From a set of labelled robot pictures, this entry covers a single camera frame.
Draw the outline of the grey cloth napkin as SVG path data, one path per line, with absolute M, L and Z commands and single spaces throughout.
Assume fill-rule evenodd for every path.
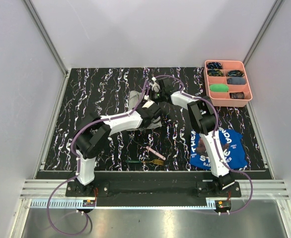
M 139 101 L 140 96 L 141 96 L 141 93 L 138 91 L 131 91 L 129 93 L 128 110 L 132 110 L 135 107 L 135 105 Z M 154 122 L 152 122 L 147 128 L 140 129 L 140 131 L 143 131 L 146 129 L 156 129 L 161 126 L 162 126 L 161 117 L 159 117 Z

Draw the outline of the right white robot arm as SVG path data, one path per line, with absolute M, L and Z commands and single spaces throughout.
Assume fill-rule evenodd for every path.
M 153 77 L 150 98 L 157 103 L 167 102 L 188 110 L 192 129 L 200 135 L 211 164 L 212 191 L 216 196 L 224 196 L 235 180 L 221 147 L 216 110 L 208 96 L 193 96 L 185 93 L 183 88 L 182 81 L 172 76 Z

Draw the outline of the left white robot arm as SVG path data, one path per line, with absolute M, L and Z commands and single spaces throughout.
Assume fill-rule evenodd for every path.
M 82 196 L 93 193 L 96 157 L 103 150 L 108 138 L 126 130 L 145 130 L 160 121 L 161 107 L 149 100 L 135 105 L 127 112 L 117 115 L 90 116 L 73 137 L 71 152 L 76 156 L 77 171 L 74 187 Z

